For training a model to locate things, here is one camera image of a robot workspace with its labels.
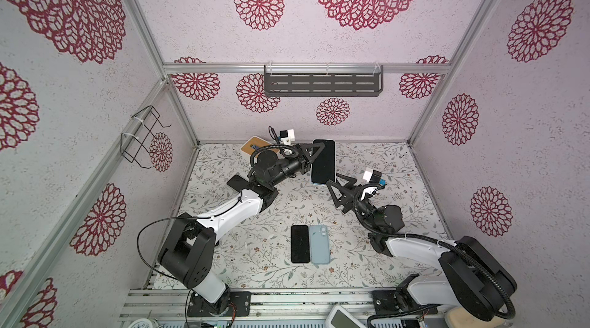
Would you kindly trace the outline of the light blue phone case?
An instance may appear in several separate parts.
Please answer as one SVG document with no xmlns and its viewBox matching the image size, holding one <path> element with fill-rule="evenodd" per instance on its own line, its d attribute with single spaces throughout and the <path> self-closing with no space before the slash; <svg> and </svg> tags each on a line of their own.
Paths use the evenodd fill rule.
<svg viewBox="0 0 590 328">
<path fill-rule="evenodd" d="M 309 227 L 310 262 L 312 264 L 330 263 L 330 240 L 328 227 L 312 225 Z"/>
</svg>

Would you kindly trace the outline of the black phone with screen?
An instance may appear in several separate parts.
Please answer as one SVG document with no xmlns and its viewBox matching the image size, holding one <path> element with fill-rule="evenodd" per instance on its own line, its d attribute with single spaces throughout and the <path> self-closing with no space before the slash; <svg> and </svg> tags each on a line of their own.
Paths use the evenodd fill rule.
<svg viewBox="0 0 590 328">
<path fill-rule="evenodd" d="M 310 234 L 307 225 L 293 225 L 290 229 L 291 255 L 293 264 L 310 263 Z"/>
</svg>

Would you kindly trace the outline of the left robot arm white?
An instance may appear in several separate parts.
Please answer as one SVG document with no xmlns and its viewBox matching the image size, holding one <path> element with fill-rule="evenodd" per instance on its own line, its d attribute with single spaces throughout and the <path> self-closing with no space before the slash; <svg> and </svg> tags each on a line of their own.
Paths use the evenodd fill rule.
<svg viewBox="0 0 590 328">
<path fill-rule="evenodd" d="M 250 156 L 248 178 L 238 177 L 238 194 L 212 211 L 178 215 L 158 254 L 158 263 L 219 314 L 229 305 L 230 288 L 211 271 L 216 244 L 241 222 L 269 208 L 277 185 L 306 174 L 324 143 L 267 145 Z"/>
</svg>

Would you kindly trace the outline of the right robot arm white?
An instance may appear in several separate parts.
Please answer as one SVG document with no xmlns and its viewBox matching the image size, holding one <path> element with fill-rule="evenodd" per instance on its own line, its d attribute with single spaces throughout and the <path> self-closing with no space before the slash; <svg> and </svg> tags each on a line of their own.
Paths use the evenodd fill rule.
<svg viewBox="0 0 590 328">
<path fill-rule="evenodd" d="M 329 180 L 327 188 L 335 207 L 354 213 L 378 254 L 413 260 L 440 272 L 435 277 L 412 274 L 383 297 L 375 296 L 376 313 L 369 317 L 370 322 L 443 307 L 461 307 L 482 321 L 515 318 L 511 297 L 518 289 L 516 280 L 478 240 L 468 236 L 440 240 L 404 233 L 399 206 L 377 208 L 370 202 L 386 186 L 381 173 L 367 171 L 365 180 L 359 185 L 355 178 L 342 174 Z"/>
</svg>

